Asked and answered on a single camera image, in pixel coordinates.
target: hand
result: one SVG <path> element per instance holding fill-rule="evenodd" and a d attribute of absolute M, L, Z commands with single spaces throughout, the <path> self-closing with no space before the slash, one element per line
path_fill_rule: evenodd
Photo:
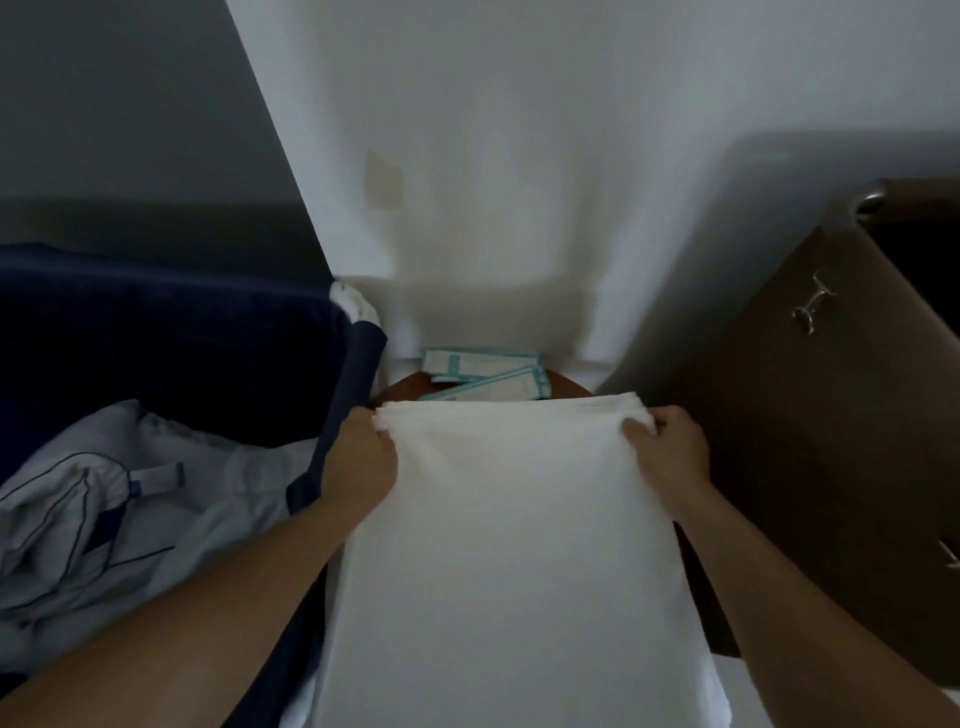
<path fill-rule="evenodd" d="M 710 448 L 704 431 L 681 407 L 652 407 L 659 433 L 633 419 L 621 429 L 636 452 L 640 472 L 675 518 L 693 498 L 716 495 L 710 484 Z"/>
<path fill-rule="evenodd" d="M 387 432 L 373 429 L 373 413 L 354 407 L 326 454 L 321 501 L 365 519 L 396 483 L 396 447 Z"/>

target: dark gray wall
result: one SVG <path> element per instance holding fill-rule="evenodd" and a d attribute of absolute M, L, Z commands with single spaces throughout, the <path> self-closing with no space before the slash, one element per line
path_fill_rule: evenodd
<path fill-rule="evenodd" d="M 224 0 L 0 10 L 0 242 L 316 279 Z"/>

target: brown cabinet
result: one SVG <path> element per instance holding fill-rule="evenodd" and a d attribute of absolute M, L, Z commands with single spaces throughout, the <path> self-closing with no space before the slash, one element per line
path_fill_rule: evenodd
<path fill-rule="evenodd" d="M 656 397 L 717 487 L 856 619 L 960 686 L 960 180 L 878 182 L 828 210 Z M 714 651 L 732 639 L 692 551 Z"/>

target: folded white cloth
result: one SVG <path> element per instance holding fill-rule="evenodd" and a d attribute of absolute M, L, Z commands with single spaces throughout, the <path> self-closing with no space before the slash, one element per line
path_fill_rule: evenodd
<path fill-rule="evenodd" d="M 315 726 L 721 728 L 636 396 L 402 402 L 399 477 L 347 543 Z"/>

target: forearm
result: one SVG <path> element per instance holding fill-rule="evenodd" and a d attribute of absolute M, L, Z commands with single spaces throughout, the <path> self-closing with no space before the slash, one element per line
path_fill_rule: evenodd
<path fill-rule="evenodd" d="M 0 701 L 10 726 L 219 726 L 362 515 L 323 499 Z"/>
<path fill-rule="evenodd" d="M 960 725 L 960 711 L 712 488 L 672 510 L 778 728 Z"/>

